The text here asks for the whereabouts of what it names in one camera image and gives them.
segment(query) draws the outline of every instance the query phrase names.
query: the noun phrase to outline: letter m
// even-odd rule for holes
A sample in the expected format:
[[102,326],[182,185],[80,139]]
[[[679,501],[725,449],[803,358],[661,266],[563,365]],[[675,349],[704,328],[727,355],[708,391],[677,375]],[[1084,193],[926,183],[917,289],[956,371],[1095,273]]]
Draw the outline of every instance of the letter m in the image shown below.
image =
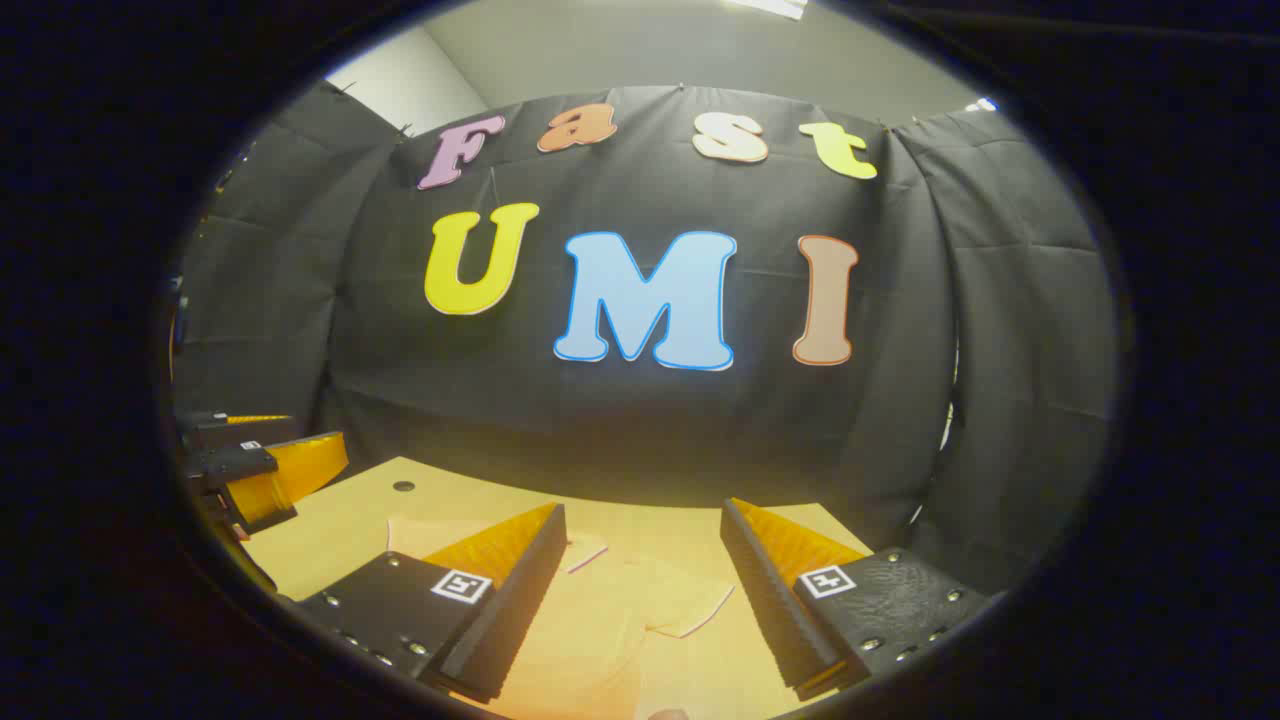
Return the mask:
[[568,329],[556,341],[556,356],[595,363],[609,354],[596,328],[603,310],[622,357],[640,356],[663,313],[667,337],[654,359],[668,368],[723,370],[733,364],[722,324],[724,265],[737,242],[714,232],[677,237],[649,279],[640,274],[622,237],[612,232],[573,236],[564,245],[577,274],[568,309]]

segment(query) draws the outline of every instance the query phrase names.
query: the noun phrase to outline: yellow table surface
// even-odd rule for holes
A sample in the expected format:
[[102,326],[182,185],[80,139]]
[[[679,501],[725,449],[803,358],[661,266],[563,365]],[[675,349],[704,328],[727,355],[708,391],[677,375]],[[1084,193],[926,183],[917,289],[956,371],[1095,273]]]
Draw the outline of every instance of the yellow table surface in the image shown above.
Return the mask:
[[[415,488],[394,489],[399,480]],[[390,518],[422,523],[443,546],[545,502],[564,505],[571,541],[594,537],[609,550],[556,574],[502,694],[481,707],[516,720],[646,720],[664,708],[691,720],[749,720],[806,705],[783,684],[756,625],[719,538],[718,507],[561,497],[397,457],[302,498],[297,518],[244,548],[283,594],[302,600],[384,552]],[[769,510],[872,553],[818,503]],[[646,630],[637,605],[646,601],[636,598],[663,588],[680,594],[681,583],[733,591],[685,638]]]

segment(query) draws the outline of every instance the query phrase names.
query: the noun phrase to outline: black cloth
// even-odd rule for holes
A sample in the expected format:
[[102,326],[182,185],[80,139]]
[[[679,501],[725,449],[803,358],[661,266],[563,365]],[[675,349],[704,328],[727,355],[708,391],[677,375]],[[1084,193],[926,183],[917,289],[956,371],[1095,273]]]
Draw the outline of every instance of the black cloth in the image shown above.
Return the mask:
[[[608,140],[543,154],[547,122],[614,106]],[[707,111],[764,128],[759,164],[704,158]],[[621,502],[822,502],[872,547],[904,543],[983,592],[1061,527],[1108,432],[1116,328],[1096,240],[1052,167],[998,113],[890,132],[809,102],[701,87],[545,97],[451,184],[419,191],[440,129],[412,140],[321,85],[273,120],[216,197],[184,263],[182,409],[288,413],[343,430],[355,473],[394,456],[504,484]],[[841,176],[797,127],[836,122],[878,177]],[[476,211],[460,266],[488,266],[489,214],[540,213],[506,297],[470,316],[424,296],[431,225]],[[556,357],[579,233],[621,234],[650,273],[682,232],[733,237],[723,337],[731,368],[635,361],[612,328],[599,363]],[[852,245],[852,357],[797,363],[803,234]],[[960,383],[954,439],[938,443]],[[916,507],[919,519],[909,525]]]
[[1105,231],[1000,113],[895,135],[942,220],[960,336],[955,420],[910,547],[991,593],[1066,528],[1107,448],[1120,328]]

